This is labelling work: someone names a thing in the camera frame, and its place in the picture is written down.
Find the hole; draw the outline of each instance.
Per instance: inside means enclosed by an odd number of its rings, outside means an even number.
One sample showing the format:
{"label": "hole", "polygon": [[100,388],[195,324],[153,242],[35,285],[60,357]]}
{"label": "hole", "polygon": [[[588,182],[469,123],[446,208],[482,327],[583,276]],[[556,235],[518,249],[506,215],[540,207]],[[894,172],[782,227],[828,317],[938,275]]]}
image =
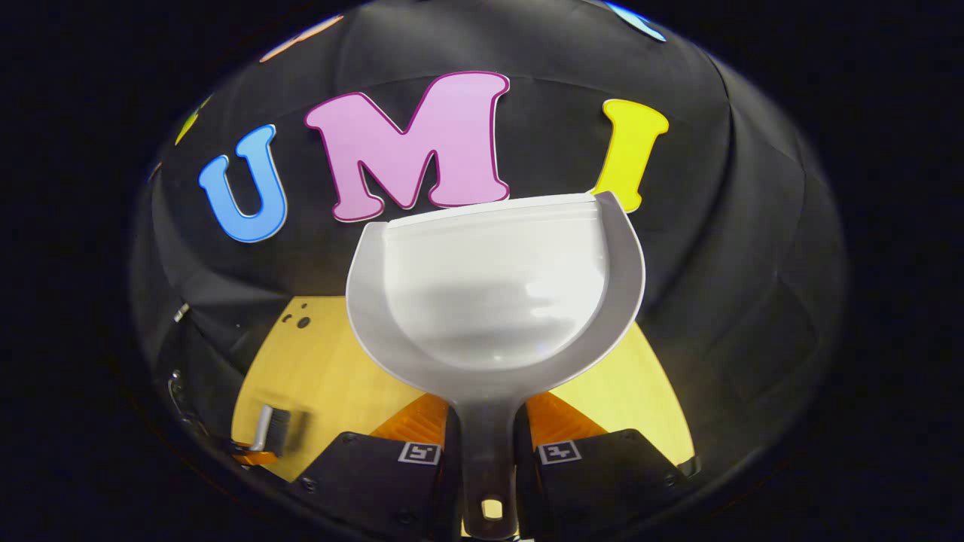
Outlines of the hole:
{"label": "hole", "polygon": [[482,501],[482,517],[491,522],[502,519],[502,501],[495,499]]}

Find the dustpan handle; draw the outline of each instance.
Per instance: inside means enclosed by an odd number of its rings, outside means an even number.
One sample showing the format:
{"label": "dustpan handle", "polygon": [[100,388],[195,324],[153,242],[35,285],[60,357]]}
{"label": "dustpan handle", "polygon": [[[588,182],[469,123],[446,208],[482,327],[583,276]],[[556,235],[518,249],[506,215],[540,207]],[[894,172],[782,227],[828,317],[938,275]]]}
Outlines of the dustpan handle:
{"label": "dustpan handle", "polygon": [[[512,451],[516,410],[497,403],[456,407],[462,429],[463,521],[466,532],[475,538],[502,540],[518,528]],[[485,516],[483,501],[489,500],[501,503],[499,519]]]}

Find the letter m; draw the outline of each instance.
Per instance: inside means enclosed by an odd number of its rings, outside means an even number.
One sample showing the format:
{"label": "letter m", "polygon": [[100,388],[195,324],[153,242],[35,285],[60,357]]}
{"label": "letter m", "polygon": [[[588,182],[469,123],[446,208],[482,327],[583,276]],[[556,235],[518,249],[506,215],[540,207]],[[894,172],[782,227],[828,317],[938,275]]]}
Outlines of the letter m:
{"label": "letter m", "polygon": [[508,198],[495,164],[495,102],[508,90],[509,79],[498,73],[449,73],[428,86],[405,131],[362,93],[309,111],[305,125],[321,133],[335,180],[335,218],[358,222],[385,210],[385,202],[368,192],[362,168],[400,207],[411,209],[432,156],[439,176],[429,191],[434,205]]}

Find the wooden board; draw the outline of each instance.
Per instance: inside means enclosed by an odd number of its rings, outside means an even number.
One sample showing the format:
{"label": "wooden board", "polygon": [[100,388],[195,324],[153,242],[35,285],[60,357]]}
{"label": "wooden board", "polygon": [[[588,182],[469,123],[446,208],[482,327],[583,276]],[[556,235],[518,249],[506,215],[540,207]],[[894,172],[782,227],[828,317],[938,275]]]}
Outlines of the wooden board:
{"label": "wooden board", "polygon": [[[693,456],[680,403],[635,324],[605,359],[552,392],[608,431],[638,429],[676,464]],[[344,297],[295,297],[245,377],[231,438],[252,441],[262,404],[291,411],[284,456],[265,468],[292,481],[338,433],[369,434],[421,395],[367,357]]]}

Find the white dustpan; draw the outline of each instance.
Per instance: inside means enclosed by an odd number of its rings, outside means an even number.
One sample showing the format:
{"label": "white dustpan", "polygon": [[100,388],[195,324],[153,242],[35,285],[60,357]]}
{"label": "white dustpan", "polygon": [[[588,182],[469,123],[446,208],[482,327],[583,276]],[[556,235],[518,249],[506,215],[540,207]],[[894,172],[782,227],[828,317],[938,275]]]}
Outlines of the white dustpan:
{"label": "white dustpan", "polygon": [[[346,287],[352,330],[375,363],[458,414],[469,534],[515,532],[516,412],[612,350],[644,282],[639,240],[611,192],[365,226]],[[486,517],[483,501],[499,501],[501,517]]]}

